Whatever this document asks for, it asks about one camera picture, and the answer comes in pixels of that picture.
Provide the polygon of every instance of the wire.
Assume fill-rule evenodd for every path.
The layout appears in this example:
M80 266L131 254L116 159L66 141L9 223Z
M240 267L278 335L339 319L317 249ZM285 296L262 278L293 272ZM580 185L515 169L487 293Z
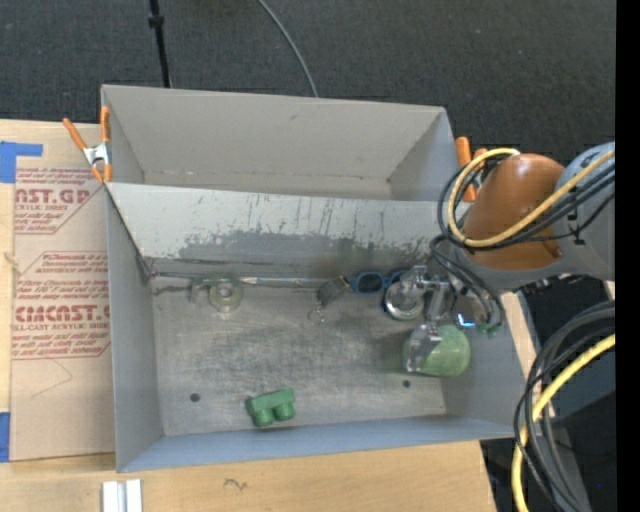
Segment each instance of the wire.
M565 368L550 384L544 389L540 398L533 406L533 419L537 420L543 409L547 406L550 400L555 396L557 391L568 382L580 369L589 364L593 359L615 346L615 334L607 337L606 339L598 342L594 347L583 352L577 359L575 359L567 368ZM514 500L516 506L520 512L528 512L526 500L524 498L524 492L522 489L522 460L523 451L526 447L528 440L528 429L526 425L523 425L519 432L520 442L514 451L512 471L511 471L511 485L514 492Z
M615 182L615 175L613 175L613 176L606 176L606 179L602 180L600 183L597 183L604 177L605 177L604 174L596 176L595 180L590 180L590 183L585 184L584 187L580 187L580 189L577 190L576 192L572 192L568 194L563 200L560 201L559 204L553 207L553 210L550 210L549 212L547 212L547 214L543 215L541 217L540 222L536 222L535 224L532 224L528 228L525 228L521 233L509 238L508 240L499 242L491 247L475 248L474 250L493 250L493 249L500 249L502 247L508 247L510 245L514 245L516 243L521 243L521 242L541 242L546 240L557 240L557 239L566 238L569 236L578 237L580 235L580 232L585 228L587 228L596 219L596 217L602 212L602 210L604 210L607 204L615 197L615 192L610 193L600 203L600 205L598 205L598 207L593 211L593 213L589 216L589 218L584 221L583 224L576 226L573 229L570 229L568 233L541 236L541 237L534 237L533 235L546 229L552 224L555 224L558 220L563 218L566 214L575 210L584 201L593 197L595 194L597 194L600 190L605 188L607 185L610 185L611 183Z
M535 430L535 420L533 419L532 413L532 393L535 386L540 382L544 381L545 383L549 383L549 377L555 372L561 365L566 364L571 357L574 357L575 354L582 349L582 347L586 344L586 342L598 338L603 334L610 333L612 328L601 328L597 332L591 332L587 336L583 336L577 343L574 343L570 348L565 350L565 352L556 358L556 353L561 348L561 346L568 339L569 335L573 335L577 333L580 329L584 329L587 326L593 325L594 322L602 322L605 320L612 320L615 317L615 301L606 301L603 303L596 304L592 306L574 319L566 323L562 328L560 328L556 333L554 333L549 340L544 344L542 350L536 357L531 371L529 372L529 376L527 378L527 385L525 388L525 392L522 398L519 400L516 411L514 415L514 432L516 433L516 442L518 446L522 449L522 455L527 465L529 466L532 475L536 479L536 481L541 485L541 489L544 492L544 495L551 503L554 503L553 498L551 497L550 490L545 488L545 485L541 482L539 471L544 473L545 476L549 480L549 484L552 486L555 491L560 494L567 503L571 504L574 509L579 509L579 505L577 504L574 496L577 493L573 492L571 489L571 484L569 483L569 479L564 472L564 467L562 462L560 461L560 457L555 449L554 438L551 432L551 427L549 424L549 407L545 407L545 428L544 433L547 437L547 444L551 450L551 455L553 459L553 463L555 464L555 469L557 473L560 475L560 480L555 475L555 472L551 470L550 466L547 464L545 454L542 452L537 437L533 436L531 438L531 449L533 450L534 458L529 457L527 453L524 451L522 439L519 434L518 427L518 419L520 416L520 411L525 406L526 410L526 427L528 430Z
M457 277L464 286L469 289L480 301L485 313L485 321L491 326L501 325L504 322L504 306L500 301L498 294L491 289L482 279L460 265L455 260L447 257L440 249L438 245L446 240L444 235L438 235L434 237L429 243L430 256L433 257L442 267L445 268L450 274ZM458 293L455 286L452 286L453 290ZM495 304L493 307L487 297Z
M495 154L499 154L503 151L503 154L507 154L507 149L497 149L492 150L495 151ZM615 155L615 150L611 150L606 152L604 155L600 156L593 162L591 162L587 167L582 169L579 173L573 176L570 180L568 180L564 185L558 188L553 194L551 194L547 199L545 199L537 208L535 208L531 213L529 213L526 217L516 222L513 226L507 228L502 233L498 235L485 238L483 240L473 240L466 238L464 234L460 231L455 222L454 217L454 205L456 201L456 197L459 194L460 184L464 180L464 178L469 174L473 168L478 165L484 158L489 158L489 156L493 156L492 151L488 151L487 153L480 155L475 158L469 164L467 164L463 171L460 173L460 176L456 180L454 184L453 191L451 193L451 197L449 198L448 204L448 218L449 218L449 229L451 230L453 237L458 241L463 243L467 247L490 247L498 242L502 242L520 232L523 228L529 226L533 223L538 217L540 217L544 212L546 212L554 203L560 200L563 196L565 196L571 189L573 189L582 179L586 178L589 174L591 174L594 170L596 170L602 163L606 162L610 158Z
M293 39L291 39L291 36L289 35L289 32L287 32L287 29L284 28L284 25L282 23L280 23L280 20L278 19L278 17L275 15L275 13L269 8L269 6L267 5L267 3L264 0L256 0L256 2L258 2L260 4L260 6L267 12L267 14L271 17L271 19L273 20L273 22L278 26L278 28L280 29L280 32L282 32L282 35L285 37L285 39L287 40L287 42L289 43L289 46L291 47L291 49L293 50L293 53L296 54L296 57L298 58L298 62L300 62L300 66L302 66L302 70L304 71L304 74L307 77L307 81L309 82L309 86L311 87L311 90L313 91L313 95L316 98L319 98L320 95L318 94L318 89L316 88L316 84L313 81L313 78L311 77L311 73L309 72L309 68L307 68L307 64L304 61L304 58L302 57L302 54L300 53L300 51L298 50L298 47L295 45L295 43L293 42Z
M162 83L165 88L171 88L171 77L169 76L169 62L167 60L167 51L164 46L164 34L162 25L164 24L164 16L160 14L160 4L158 0L149 0L151 13L149 14L149 27L155 30L156 43L158 45L158 54L160 57L160 68L162 69Z
M460 185L460 188L459 188L460 190L466 187L467 185L469 185L469 183L473 181L475 176L482 171L482 166L480 165L481 163L483 163L483 161L481 162L482 158L486 160L493 156L501 155L503 154L502 151L504 151L505 152L504 154L507 154L508 156L511 156L512 154L519 154L517 150L512 150L509 148L499 148L497 150L492 150L492 151L497 151L497 153L492 153L491 155L489 155L488 152L483 153L482 155L475 158L465 166L458 169L458 171L449 178L445 186L442 188L440 192L440 196L438 197L437 219L438 219L438 225L440 226L440 231L447 238L449 242L451 242L453 245L456 245L460 248L465 248L465 245L463 242L461 242L457 238L451 236L451 230L448 228L443 215L444 203L447 198L447 195L449 194L449 190L453 187L454 183L457 183ZM492 166L491 168L487 169L486 173L493 170L494 167L495 166ZM462 195L451 194L451 198L455 198L454 199L454 215L455 215L455 209L458 207L460 201L462 200Z

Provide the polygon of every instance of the orange clip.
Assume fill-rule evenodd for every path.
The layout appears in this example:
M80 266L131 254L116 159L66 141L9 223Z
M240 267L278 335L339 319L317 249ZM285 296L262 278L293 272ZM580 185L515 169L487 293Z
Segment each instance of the orange clip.
M458 167L462 168L471 162L471 145L467 137L456 139L456 155L458 156ZM473 203L476 200L477 190L473 183L469 183L462 194L465 203Z
M89 162L89 165L91 165L91 172L101 185L105 181L111 181L111 176L113 174L109 148L109 144L111 143L111 126L109 124L109 117L109 109L106 106L103 106L100 111L100 138L102 142L93 148L87 146L87 144L82 139L82 136L80 135L78 129L68 118L65 117L62 120L62 124L69 132L69 135L71 135L71 139L78 147L78 149L80 149L84 153L84 156ZM100 173L100 170L97 166L97 162L99 161L102 161L104 164L103 174Z

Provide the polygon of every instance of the blue paper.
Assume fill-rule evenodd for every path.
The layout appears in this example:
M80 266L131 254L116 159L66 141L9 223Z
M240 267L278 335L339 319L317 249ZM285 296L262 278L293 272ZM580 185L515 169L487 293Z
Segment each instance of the blue paper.
M0 141L0 183L16 182L16 161L19 156L42 156L42 144Z
M9 462L9 413L0 412L0 462Z

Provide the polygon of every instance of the blue object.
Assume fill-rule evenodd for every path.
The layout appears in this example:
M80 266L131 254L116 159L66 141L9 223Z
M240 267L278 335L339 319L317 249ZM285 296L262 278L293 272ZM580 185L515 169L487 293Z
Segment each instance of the blue object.
M42 144L0 141L0 183L16 182L16 161L19 156L42 156Z
M9 462L9 413L0 412L0 462Z
M386 277L376 271L361 272L354 279L349 279L349 284L358 295L373 295L389 288L406 271L396 270Z
M458 313L458 325L460 327L475 327L475 322L471 322L469 320L465 320L462 316L462 313Z

